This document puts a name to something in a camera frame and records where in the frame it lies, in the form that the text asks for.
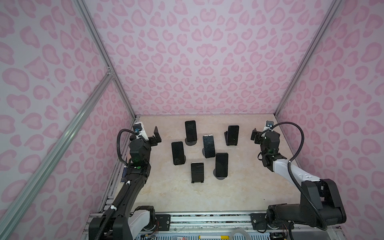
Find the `grey round stand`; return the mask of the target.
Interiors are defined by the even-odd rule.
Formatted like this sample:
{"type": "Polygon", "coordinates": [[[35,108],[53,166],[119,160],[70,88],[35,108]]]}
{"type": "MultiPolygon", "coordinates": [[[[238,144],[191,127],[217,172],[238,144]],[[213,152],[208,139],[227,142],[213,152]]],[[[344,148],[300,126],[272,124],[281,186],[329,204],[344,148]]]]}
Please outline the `grey round stand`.
{"type": "Polygon", "coordinates": [[[218,177],[218,176],[216,176],[216,169],[213,170],[213,175],[214,175],[214,177],[215,177],[217,180],[224,180],[225,178],[227,178],[227,177],[218,177]]]}

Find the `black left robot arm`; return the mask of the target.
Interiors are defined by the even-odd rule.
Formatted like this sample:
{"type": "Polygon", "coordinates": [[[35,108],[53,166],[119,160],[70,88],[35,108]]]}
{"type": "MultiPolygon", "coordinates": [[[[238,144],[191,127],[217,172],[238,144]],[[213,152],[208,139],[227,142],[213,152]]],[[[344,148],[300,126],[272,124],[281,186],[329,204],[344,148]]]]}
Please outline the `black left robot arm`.
{"type": "Polygon", "coordinates": [[[90,240],[134,240],[143,229],[151,230],[156,225],[154,207],[138,207],[131,213],[141,189],[146,184],[150,172],[152,147],[162,141],[157,128],[149,137],[142,122],[136,122],[133,128],[122,129],[117,135],[117,155],[124,170],[123,184],[109,209],[100,218],[95,218],[89,225],[90,240]],[[123,158],[121,136],[130,133],[130,158],[123,158]]]}

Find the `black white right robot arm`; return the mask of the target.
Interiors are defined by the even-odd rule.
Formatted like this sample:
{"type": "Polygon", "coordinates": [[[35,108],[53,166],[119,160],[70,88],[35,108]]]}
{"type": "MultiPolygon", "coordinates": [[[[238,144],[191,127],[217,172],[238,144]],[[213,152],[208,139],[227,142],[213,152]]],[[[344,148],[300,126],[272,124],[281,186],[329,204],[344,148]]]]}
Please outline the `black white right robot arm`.
{"type": "Polygon", "coordinates": [[[252,131],[251,140],[260,145],[258,157],[263,166],[288,180],[301,195],[298,204],[268,206],[266,224],[276,228],[282,223],[291,222],[323,231],[329,226],[344,224],[347,214],[337,184],[331,179],[314,176],[292,163],[304,146],[304,132],[300,134],[302,139],[299,148],[291,159],[287,159],[279,152],[280,134],[273,128],[252,131]]]}

